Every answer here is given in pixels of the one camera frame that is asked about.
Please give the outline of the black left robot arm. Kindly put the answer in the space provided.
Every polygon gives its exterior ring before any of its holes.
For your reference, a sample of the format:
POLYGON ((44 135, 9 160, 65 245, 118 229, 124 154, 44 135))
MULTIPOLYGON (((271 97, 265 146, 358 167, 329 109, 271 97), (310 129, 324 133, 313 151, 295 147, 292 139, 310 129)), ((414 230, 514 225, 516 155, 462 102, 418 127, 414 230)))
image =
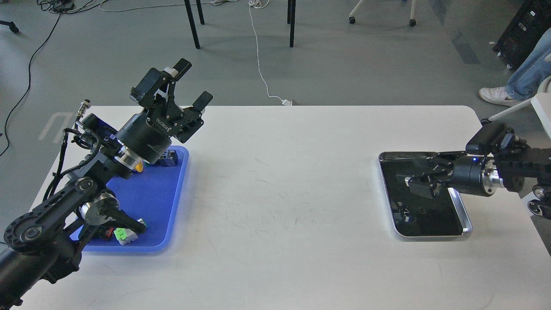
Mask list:
POLYGON ((185 109, 174 100, 175 85, 190 68, 186 59, 162 70, 151 68, 130 91, 130 98, 142 111, 119 130, 94 114, 84 116, 90 102, 82 102, 74 126, 64 129, 60 159, 65 156, 70 133, 90 153, 66 171, 59 164, 41 204, 16 218, 4 232, 3 310, 20 306, 22 296, 39 280, 55 284, 78 271, 84 247, 100 228, 145 232, 145 224, 119 209, 108 182, 114 177, 130 178, 142 161, 154 164, 167 151, 172 137, 185 143, 203 125, 201 115, 212 94, 203 92, 185 109))

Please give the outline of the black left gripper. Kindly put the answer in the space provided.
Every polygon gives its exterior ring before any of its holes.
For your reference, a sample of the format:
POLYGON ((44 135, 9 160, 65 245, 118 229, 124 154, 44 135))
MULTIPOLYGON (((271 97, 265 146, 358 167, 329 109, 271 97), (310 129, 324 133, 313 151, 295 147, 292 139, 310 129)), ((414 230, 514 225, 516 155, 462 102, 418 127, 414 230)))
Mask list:
POLYGON ((172 137, 185 143, 204 124, 201 116, 213 99, 212 94, 204 91, 183 110, 174 100, 175 83, 191 66, 186 59, 180 59, 173 68, 151 68, 130 89, 130 98, 144 109, 122 126, 116 139, 144 161, 157 161, 171 145, 172 137))

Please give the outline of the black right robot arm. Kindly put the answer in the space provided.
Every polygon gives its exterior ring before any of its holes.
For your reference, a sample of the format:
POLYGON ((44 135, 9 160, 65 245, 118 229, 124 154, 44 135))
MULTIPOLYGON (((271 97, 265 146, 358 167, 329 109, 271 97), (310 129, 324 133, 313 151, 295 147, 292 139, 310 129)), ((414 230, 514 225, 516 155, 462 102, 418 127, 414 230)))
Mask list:
POLYGON ((536 198, 529 210, 550 218, 550 149, 534 149, 500 122, 488 122, 470 139, 464 151, 431 152, 413 161, 411 172, 396 174, 411 193, 435 198, 441 189, 489 197, 496 188, 519 192, 534 178, 536 198))

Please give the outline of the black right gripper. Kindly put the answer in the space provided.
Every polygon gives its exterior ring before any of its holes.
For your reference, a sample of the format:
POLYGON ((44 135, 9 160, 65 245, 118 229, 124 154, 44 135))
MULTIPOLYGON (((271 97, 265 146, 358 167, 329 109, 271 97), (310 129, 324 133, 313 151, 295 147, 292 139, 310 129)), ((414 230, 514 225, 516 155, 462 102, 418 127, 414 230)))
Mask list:
POLYGON ((465 151, 426 152, 413 159, 413 173, 424 177, 397 174, 396 179, 412 194, 433 199, 442 188, 489 197, 500 188, 500 176, 494 158, 470 156, 465 151))

